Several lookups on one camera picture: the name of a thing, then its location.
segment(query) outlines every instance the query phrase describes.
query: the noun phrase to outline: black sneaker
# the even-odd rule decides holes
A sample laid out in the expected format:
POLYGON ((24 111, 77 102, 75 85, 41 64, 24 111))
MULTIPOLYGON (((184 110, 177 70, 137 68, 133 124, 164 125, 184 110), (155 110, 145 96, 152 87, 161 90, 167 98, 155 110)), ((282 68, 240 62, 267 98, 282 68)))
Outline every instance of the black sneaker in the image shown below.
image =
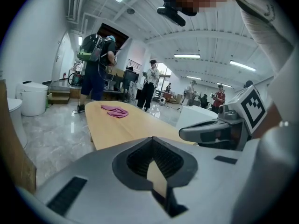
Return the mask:
POLYGON ((77 111, 78 111, 78 113, 81 113, 81 112, 85 111, 85 105, 78 105, 77 106, 77 111))

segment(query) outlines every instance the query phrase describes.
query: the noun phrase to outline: blue shorts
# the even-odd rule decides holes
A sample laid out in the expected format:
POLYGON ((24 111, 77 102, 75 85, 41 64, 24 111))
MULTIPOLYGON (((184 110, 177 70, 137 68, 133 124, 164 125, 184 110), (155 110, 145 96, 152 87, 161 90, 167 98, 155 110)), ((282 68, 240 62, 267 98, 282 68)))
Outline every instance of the blue shorts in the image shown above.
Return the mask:
MULTIPOLYGON (((105 77, 105 71, 103 69, 99 71, 101 76, 105 77)), ((105 81, 99 75, 99 71, 95 64, 86 65, 81 94, 89 95, 91 91, 93 100, 101 100, 105 86, 105 81)))

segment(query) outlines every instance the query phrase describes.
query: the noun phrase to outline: glossy marble floor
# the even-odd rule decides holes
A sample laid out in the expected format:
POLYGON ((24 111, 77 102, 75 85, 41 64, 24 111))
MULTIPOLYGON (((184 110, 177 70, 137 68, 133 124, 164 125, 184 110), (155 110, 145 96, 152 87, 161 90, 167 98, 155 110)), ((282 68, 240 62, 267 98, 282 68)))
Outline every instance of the glossy marble floor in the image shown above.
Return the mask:
MULTIPOLYGON (((148 115, 175 126, 180 115, 179 107, 177 104, 161 106, 152 102, 148 115)), ((37 168, 37 186, 73 161, 94 151, 85 114, 74 114, 72 111, 76 108, 77 100, 71 99, 67 105, 51 106, 42 115, 22 117, 28 138, 25 152, 37 168)))

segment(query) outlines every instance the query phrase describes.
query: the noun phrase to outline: railing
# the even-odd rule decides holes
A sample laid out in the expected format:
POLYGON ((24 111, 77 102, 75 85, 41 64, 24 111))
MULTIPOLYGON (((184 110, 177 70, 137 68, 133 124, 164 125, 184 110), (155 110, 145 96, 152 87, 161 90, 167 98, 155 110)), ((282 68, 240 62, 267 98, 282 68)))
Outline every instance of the railing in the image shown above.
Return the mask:
POLYGON ((128 67, 133 67, 133 70, 136 72, 136 74, 139 74, 140 73, 140 70, 141 70, 141 65, 128 59, 128 64, 127 64, 128 67))

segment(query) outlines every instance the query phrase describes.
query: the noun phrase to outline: wooden stair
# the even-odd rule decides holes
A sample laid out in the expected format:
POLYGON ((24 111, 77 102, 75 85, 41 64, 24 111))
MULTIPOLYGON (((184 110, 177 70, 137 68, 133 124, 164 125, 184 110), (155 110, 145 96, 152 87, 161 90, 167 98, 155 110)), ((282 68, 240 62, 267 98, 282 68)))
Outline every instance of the wooden stair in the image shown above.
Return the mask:
POLYGON ((70 100, 70 91, 51 91, 52 99, 48 98, 48 103, 50 105, 67 105, 70 100))

